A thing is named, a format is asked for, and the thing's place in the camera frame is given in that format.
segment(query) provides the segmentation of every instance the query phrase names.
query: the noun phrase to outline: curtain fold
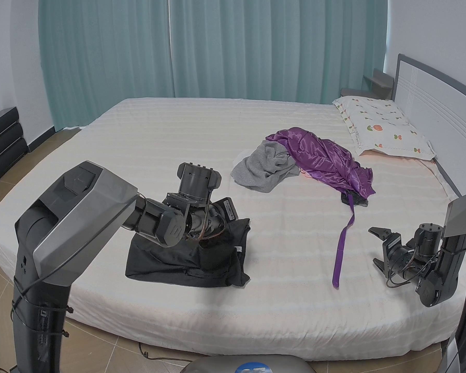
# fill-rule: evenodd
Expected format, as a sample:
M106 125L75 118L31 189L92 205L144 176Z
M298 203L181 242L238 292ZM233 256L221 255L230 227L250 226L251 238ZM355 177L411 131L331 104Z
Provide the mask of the curtain fold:
M331 103L385 59L387 0L169 0L176 96Z
M39 0L38 25L56 130L125 98L174 96L168 0Z

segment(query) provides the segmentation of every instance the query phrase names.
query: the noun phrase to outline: pile of clothes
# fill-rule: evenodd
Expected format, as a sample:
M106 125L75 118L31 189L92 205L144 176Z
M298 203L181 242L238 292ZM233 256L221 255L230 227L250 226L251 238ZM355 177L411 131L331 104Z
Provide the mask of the pile of clothes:
M371 186L372 169L361 167L348 150L335 142L292 127L267 136L250 156L233 168L231 176L236 183L251 190L270 192L286 177L297 176L300 170L340 191L342 202L352 210L352 217L338 240L332 280L338 288L345 235L354 223L354 205L367 206L368 197L375 193Z

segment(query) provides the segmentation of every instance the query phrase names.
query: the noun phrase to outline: black baseboard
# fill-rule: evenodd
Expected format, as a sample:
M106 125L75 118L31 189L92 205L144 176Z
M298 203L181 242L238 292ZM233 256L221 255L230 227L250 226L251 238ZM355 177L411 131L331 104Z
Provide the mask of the black baseboard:
M43 144L46 140L48 140L54 134L55 134L55 127L49 128L42 135L40 135L36 140L34 140L31 144L28 145L29 152L30 153L33 152L38 146Z

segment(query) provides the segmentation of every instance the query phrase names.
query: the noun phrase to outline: purple satin garment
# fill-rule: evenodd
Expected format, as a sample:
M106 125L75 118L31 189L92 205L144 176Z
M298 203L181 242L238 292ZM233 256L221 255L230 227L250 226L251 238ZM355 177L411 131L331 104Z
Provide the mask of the purple satin garment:
M277 141L287 148L295 159L297 165L307 171L312 178L321 181L346 193L354 190L367 199L375 191L371 187L373 170L361 167L352 158L352 154L332 140L322 140L310 131L299 127L280 130L276 134L266 137L268 141ZM340 271L343 261L343 248L347 229L354 223L354 203L349 194L352 217L347 226L343 228L336 251L335 266L333 269L333 286L340 286Z

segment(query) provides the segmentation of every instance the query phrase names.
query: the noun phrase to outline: white bed sheet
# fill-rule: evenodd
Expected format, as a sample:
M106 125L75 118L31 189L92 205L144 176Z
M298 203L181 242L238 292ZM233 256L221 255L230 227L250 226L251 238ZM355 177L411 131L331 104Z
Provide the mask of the white bed sheet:
M356 208L337 290L331 285L336 245L350 216L340 194L304 176L285 179L269 194L247 190L230 177L242 151L292 126L355 151L333 105L124 100L47 156L0 202L0 266L13 277L14 222L74 165L93 161L162 200L178 189L178 165L193 162L222 174L213 200L231 196L240 218L251 219L244 264L251 281L242 289L199 289L128 279L133 234L120 229L73 284L74 319L156 346L306 360L397 356L448 338L465 297L466 258L455 295L426 308L413 285L385 286L373 265L373 258L381 258L381 243L367 232L388 227L409 239L422 222L443 225L455 196L435 165L373 152L358 158L373 168L377 194L368 208Z

